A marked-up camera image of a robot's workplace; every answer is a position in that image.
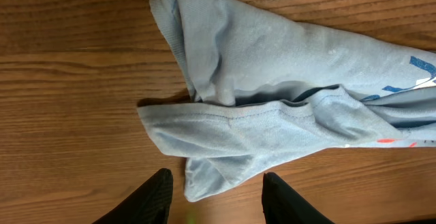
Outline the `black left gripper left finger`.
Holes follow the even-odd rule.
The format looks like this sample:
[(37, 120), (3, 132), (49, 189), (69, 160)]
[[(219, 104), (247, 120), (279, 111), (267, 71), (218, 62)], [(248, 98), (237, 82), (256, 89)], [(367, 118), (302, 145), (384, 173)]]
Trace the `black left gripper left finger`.
[(94, 224), (166, 224), (172, 195), (172, 172), (161, 168)]

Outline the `light blue printed t-shirt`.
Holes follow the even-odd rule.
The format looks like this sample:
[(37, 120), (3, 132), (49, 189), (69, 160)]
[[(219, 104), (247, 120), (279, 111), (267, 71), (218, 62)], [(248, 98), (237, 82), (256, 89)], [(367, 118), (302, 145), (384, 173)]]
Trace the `light blue printed t-shirt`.
[(189, 103), (138, 108), (190, 202), (327, 148), (435, 145), (435, 54), (237, 0), (149, 0)]

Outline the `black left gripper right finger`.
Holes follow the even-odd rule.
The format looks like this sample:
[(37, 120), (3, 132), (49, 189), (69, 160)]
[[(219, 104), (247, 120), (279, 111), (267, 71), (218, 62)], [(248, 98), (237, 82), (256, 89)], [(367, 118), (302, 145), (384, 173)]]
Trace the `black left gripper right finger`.
[(274, 172), (263, 175), (266, 224), (333, 224)]

